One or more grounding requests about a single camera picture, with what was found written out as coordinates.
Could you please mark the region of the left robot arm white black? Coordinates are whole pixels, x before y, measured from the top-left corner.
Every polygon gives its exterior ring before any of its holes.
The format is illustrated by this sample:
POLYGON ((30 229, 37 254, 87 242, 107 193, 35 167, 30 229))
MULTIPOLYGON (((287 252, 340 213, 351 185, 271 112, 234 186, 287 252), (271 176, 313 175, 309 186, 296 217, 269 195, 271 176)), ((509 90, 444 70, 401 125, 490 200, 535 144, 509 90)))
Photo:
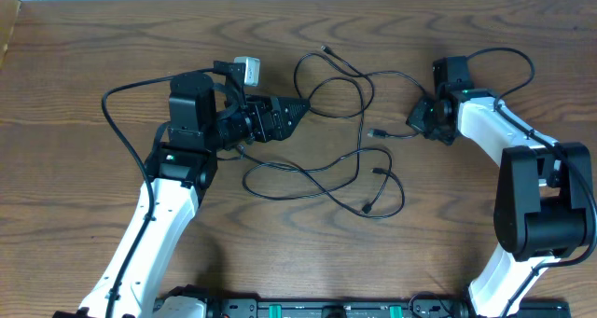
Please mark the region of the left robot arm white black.
POLYGON ((215 178, 217 153, 242 141, 282 141, 310 108, 306 99, 246 95, 244 73, 243 65, 227 63, 167 77, 170 119, 158 128, 147 159, 137 162, 144 183, 132 221, 77 317, 210 315, 201 298, 156 301, 174 248, 215 178), (225 83, 214 82, 215 73, 225 83))

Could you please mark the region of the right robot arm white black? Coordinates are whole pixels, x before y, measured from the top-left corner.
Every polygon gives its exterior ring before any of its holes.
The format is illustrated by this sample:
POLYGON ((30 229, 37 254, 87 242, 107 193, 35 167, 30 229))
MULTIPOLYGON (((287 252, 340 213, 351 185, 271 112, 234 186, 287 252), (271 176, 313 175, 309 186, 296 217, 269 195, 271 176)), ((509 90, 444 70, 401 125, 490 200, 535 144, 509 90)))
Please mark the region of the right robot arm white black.
POLYGON ((537 131, 507 108, 503 95, 476 87, 469 60, 434 61, 435 94, 414 106, 407 123, 445 145, 464 136, 498 165, 498 244, 467 287, 467 308, 475 317, 511 317, 546 270, 577 265, 596 248, 590 152, 537 131))

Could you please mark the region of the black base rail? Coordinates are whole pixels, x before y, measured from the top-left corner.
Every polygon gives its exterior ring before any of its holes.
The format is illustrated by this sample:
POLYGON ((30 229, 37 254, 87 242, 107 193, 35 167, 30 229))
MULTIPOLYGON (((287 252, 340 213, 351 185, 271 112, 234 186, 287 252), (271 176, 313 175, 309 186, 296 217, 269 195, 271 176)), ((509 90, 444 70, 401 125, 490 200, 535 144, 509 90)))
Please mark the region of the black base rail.
POLYGON ((194 285, 177 286, 154 300, 154 317, 473 317, 472 303, 459 297, 419 292, 410 298, 266 298, 256 293, 215 292, 194 285))

